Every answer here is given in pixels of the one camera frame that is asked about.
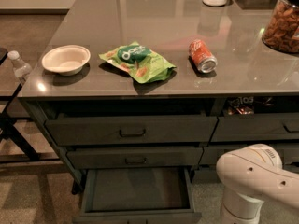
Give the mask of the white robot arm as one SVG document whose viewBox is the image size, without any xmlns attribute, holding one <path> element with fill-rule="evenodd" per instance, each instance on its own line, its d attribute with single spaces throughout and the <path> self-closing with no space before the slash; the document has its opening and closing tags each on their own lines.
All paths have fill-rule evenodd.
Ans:
<svg viewBox="0 0 299 224">
<path fill-rule="evenodd" d="M 216 171 L 224 185 L 221 224 L 259 224 L 264 202 L 299 211 L 299 174 L 284 170 L 280 156 L 268 145 L 224 153 Z"/>
</svg>

